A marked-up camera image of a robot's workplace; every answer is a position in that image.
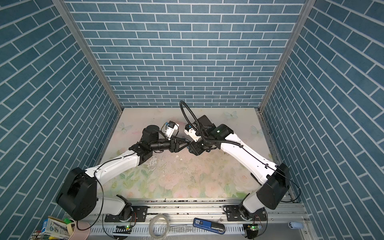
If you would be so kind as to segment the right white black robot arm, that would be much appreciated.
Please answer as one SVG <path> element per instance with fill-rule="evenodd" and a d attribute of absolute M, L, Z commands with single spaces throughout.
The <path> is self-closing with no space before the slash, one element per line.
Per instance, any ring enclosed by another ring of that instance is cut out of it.
<path fill-rule="evenodd" d="M 290 169 L 267 160 L 245 144 L 228 126 L 215 126 L 202 116 L 185 126 L 185 134 L 193 139 L 189 152 L 199 156 L 217 148 L 229 154 L 251 173 L 261 186 L 248 194 L 239 204 L 239 213 L 245 220 L 263 208 L 276 209 L 290 188 Z"/>

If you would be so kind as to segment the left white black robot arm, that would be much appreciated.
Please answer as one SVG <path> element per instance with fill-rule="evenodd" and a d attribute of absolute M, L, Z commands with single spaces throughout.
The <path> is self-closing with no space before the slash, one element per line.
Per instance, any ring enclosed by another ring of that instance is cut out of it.
<path fill-rule="evenodd" d="M 177 153 L 190 144 L 189 140 L 176 136 L 168 137 L 155 125 L 143 130 L 141 139 L 128 151 L 103 164 L 72 169 L 56 197 L 57 204 L 75 221 L 89 215 L 112 215 L 121 222 L 132 219 L 132 203 L 122 195 L 109 199 L 103 185 L 123 172 L 138 167 L 153 156 L 154 152 L 168 150 Z"/>

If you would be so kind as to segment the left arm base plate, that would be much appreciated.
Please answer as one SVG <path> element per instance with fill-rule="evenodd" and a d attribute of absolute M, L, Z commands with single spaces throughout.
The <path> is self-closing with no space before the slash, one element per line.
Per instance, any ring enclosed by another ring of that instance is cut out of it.
<path fill-rule="evenodd" d="M 134 223 L 145 222 L 147 213 L 147 206 L 132 206 L 129 210 L 124 209 L 122 213 L 118 215 L 106 215 L 104 221 L 106 223 Z"/>

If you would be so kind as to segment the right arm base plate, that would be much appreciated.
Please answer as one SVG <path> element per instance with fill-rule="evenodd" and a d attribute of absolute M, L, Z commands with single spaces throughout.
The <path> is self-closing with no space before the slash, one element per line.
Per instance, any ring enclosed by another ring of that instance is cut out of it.
<path fill-rule="evenodd" d="M 255 213 L 249 213 L 242 205 L 224 205 L 222 207 L 228 222 L 239 221 L 266 221 L 267 211 L 265 208 L 257 210 Z"/>

